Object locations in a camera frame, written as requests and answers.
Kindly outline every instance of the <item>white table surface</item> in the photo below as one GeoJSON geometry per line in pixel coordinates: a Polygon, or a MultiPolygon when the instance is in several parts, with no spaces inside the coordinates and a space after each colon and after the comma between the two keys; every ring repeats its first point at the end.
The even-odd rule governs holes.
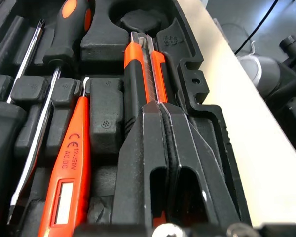
{"type": "Polygon", "coordinates": [[[251,221],[296,223],[296,151],[200,0],[178,0],[203,54],[210,93],[222,108],[251,221]]]}

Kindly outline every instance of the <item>metal shaft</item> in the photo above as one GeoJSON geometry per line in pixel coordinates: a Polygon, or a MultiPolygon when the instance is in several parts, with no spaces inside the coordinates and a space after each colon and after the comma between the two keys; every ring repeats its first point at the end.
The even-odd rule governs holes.
{"type": "Polygon", "coordinates": [[[12,93],[12,90],[14,88],[14,85],[16,83],[16,81],[24,74],[29,62],[31,61],[32,57],[33,57],[33,54],[37,48],[37,45],[38,45],[38,42],[39,42],[39,39],[43,33],[43,29],[44,29],[44,26],[45,26],[45,21],[43,19],[40,19],[39,22],[38,22],[38,25],[36,26],[36,29],[34,31],[34,34],[32,36],[32,39],[31,39],[31,42],[29,44],[29,47],[28,49],[26,50],[26,53],[24,55],[24,58],[22,60],[22,63],[20,65],[20,68],[19,68],[19,71],[14,79],[14,82],[13,82],[13,86],[10,90],[10,94],[9,94],[9,97],[7,99],[7,103],[11,104],[13,103],[12,99],[11,99],[11,93],[12,93]]]}
{"type": "Polygon", "coordinates": [[[18,186],[16,187],[16,190],[12,196],[12,199],[11,199],[10,214],[9,214],[8,223],[11,219],[11,216],[12,216],[14,207],[16,205],[16,202],[19,198],[19,195],[20,195],[21,191],[23,190],[28,178],[30,177],[30,175],[33,171],[33,168],[35,167],[35,164],[36,164],[36,161],[37,161],[37,158],[39,155],[39,150],[40,150],[41,144],[43,142],[44,134],[45,134],[47,123],[48,123],[49,116],[50,116],[51,96],[52,96],[52,93],[53,93],[53,90],[55,87],[56,80],[60,77],[60,73],[61,73],[61,68],[57,67],[54,71],[53,77],[50,82],[50,88],[48,91],[48,95],[47,95],[43,109],[42,109],[40,116],[39,116],[39,120],[38,120],[37,128],[36,128],[36,131],[34,134],[33,142],[31,144],[30,151],[27,156],[20,181],[19,181],[18,186]]]}

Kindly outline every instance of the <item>orange and black handle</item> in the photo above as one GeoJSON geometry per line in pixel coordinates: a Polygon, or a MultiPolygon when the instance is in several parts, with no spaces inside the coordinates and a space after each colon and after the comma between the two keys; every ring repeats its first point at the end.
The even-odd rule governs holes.
{"type": "Polygon", "coordinates": [[[165,85],[165,76],[167,77],[166,61],[163,54],[155,50],[150,55],[158,102],[167,103],[168,96],[165,85]]]}
{"type": "Polygon", "coordinates": [[[147,35],[147,42],[150,53],[157,99],[159,103],[167,103],[167,91],[170,91],[170,85],[166,83],[166,81],[169,81],[166,69],[166,61],[164,55],[154,49],[153,40],[150,35],[147,35]]]}
{"type": "Polygon", "coordinates": [[[126,47],[124,57],[125,134],[134,124],[140,109],[150,102],[142,47],[136,39],[126,47]]]}
{"type": "Polygon", "coordinates": [[[45,64],[67,65],[77,69],[80,43],[91,25],[87,0],[67,0],[60,9],[52,46],[43,58],[45,64]]]}
{"type": "Polygon", "coordinates": [[[91,172],[88,109],[88,98],[81,96],[51,174],[39,237],[70,237],[86,221],[91,172]]]}

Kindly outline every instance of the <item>embossed logo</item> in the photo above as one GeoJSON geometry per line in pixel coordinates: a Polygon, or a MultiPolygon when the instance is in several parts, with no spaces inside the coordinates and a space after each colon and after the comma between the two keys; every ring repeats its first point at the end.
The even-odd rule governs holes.
{"type": "Polygon", "coordinates": [[[183,39],[177,36],[164,36],[163,37],[163,43],[165,46],[174,46],[179,43],[182,43],[183,39]]]}

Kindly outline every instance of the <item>tool compartment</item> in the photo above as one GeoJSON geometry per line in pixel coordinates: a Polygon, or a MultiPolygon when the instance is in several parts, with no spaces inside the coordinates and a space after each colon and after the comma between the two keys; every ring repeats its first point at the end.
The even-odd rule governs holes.
{"type": "Polygon", "coordinates": [[[0,234],[12,237],[38,235],[51,171],[81,95],[85,76],[90,77],[86,94],[89,98],[91,148],[87,224],[156,226],[164,221],[164,212],[170,213],[167,221],[186,227],[200,222],[226,224],[225,220],[231,216],[230,221],[250,224],[222,111],[216,105],[202,105],[210,93],[203,73],[198,70],[203,57],[179,4],[175,0],[96,0],[96,3],[90,1],[92,23],[80,43],[78,71],[73,73],[64,69],[56,81],[51,98],[52,115],[36,169],[19,197],[8,230],[5,229],[8,203],[29,153],[54,70],[44,64],[43,58],[53,42],[57,14],[63,3],[62,0],[0,1],[0,101],[6,101],[36,23],[39,18],[46,21],[34,57],[12,92],[13,101],[27,112],[27,116],[15,140],[10,170],[6,173],[9,197],[4,204],[0,234]],[[125,133],[124,109],[127,105],[124,103],[123,65],[131,31],[150,34],[157,50],[165,56],[165,83],[170,85],[167,95],[171,105],[166,105],[166,109],[145,105],[133,128],[125,133]],[[186,157],[184,167],[178,170],[173,162],[184,163],[177,160],[184,155],[174,152],[170,133],[179,135],[181,131],[168,130],[171,126],[167,108],[182,121],[188,120],[185,125],[191,129],[192,140],[184,146],[191,150],[195,148],[194,153],[186,157]],[[144,116],[145,109],[149,112],[146,115],[151,113],[151,118],[144,116]],[[152,131],[154,127],[161,129],[156,129],[156,132],[163,131],[164,135],[160,133],[160,136],[167,145],[149,143],[150,139],[157,141],[157,137],[147,140],[147,133],[143,134],[147,127],[142,128],[141,124],[146,119],[151,122],[148,128],[152,131]],[[154,155],[148,152],[154,149],[154,155]],[[197,158],[209,150],[207,157],[197,158]],[[146,159],[156,160],[143,165],[146,159]],[[178,179],[175,190],[170,193],[175,198],[168,210],[169,194],[162,194],[162,190],[171,189],[168,177],[172,180],[174,174],[178,179]],[[213,199],[213,206],[209,207],[202,191],[205,183],[213,180],[219,183],[217,187],[220,189],[215,189],[214,184],[212,187],[209,185],[207,192],[213,199]]]}

